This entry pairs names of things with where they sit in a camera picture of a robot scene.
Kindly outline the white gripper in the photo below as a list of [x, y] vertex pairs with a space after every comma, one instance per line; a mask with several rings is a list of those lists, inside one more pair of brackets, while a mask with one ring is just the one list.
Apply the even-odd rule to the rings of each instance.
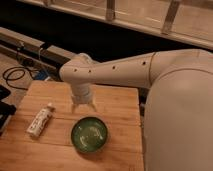
[[92, 101], [92, 91], [88, 83], [84, 84], [72, 84], [72, 100], [75, 104], [72, 104], [72, 113], [78, 108], [78, 104], [88, 104], [91, 109], [97, 112], [97, 108]]

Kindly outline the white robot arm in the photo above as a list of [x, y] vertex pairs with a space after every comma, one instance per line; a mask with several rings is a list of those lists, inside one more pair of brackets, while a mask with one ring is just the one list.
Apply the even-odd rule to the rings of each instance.
[[212, 52], [159, 51], [103, 63], [80, 53], [59, 73], [77, 104], [92, 100], [92, 83], [148, 90], [145, 171], [213, 171]]

